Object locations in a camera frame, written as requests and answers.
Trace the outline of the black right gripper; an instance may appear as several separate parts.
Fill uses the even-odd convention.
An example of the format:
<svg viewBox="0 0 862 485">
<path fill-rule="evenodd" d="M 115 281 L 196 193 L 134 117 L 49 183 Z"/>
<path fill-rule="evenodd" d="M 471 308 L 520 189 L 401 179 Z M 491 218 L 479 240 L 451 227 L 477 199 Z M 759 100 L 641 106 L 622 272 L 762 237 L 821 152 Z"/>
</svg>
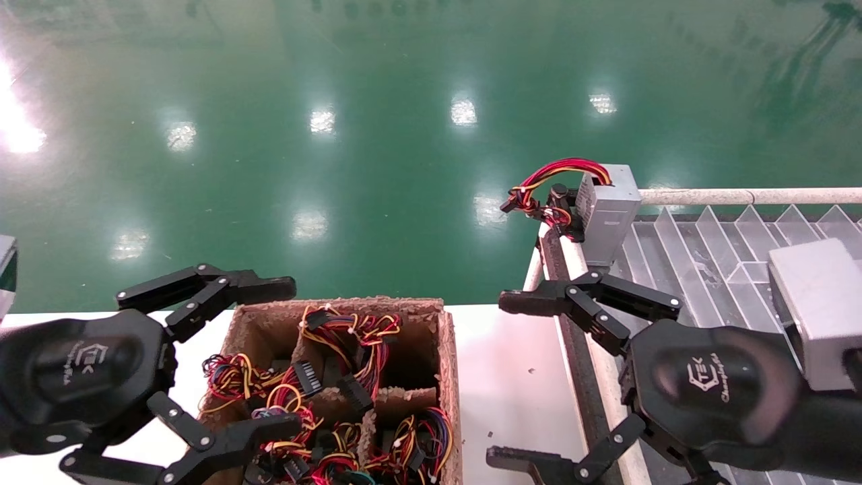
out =
<svg viewBox="0 0 862 485">
<path fill-rule="evenodd" d="M 501 292 L 505 313 L 568 317 L 609 355 L 626 356 L 623 402 L 637 414 L 581 461 L 493 446 L 488 466 L 526 473 L 535 484 L 609 484 L 611 467 L 646 434 L 676 464 L 701 453 L 755 472 L 859 472 L 858 397 L 811 389 L 782 335 L 680 325 L 671 320 L 681 307 L 677 296 L 597 272 Z M 631 339 L 607 308 L 653 324 Z"/>
</svg>

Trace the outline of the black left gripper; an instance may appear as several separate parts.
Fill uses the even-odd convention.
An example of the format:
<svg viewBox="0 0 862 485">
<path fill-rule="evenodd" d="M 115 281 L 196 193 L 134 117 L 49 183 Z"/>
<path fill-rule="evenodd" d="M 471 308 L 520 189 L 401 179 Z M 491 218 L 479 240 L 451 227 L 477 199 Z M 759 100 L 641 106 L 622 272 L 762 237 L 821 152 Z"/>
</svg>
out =
<svg viewBox="0 0 862 485">
<path fill-rule="evenodd" d="M 289 276 L 199 264 L 117 292 L 125 311 L 109 317 L 3 329 L 2 455 L 46 455 L 84 443 L 59 464 L 81 484 L 203 484 L 248 464 L 262 445 L 298 434 L 302 419 L 284 412 L 212 432 L 164 393 L 174 385 L 173 341 L 191 339 L 235 304 L 289 301 L 297 293 Z M 145 315 L 171 306 L 165 329 Z M 181 459 L 161 467 L 103 455 L 153 418 L 186 442 Z"/>
</svg>

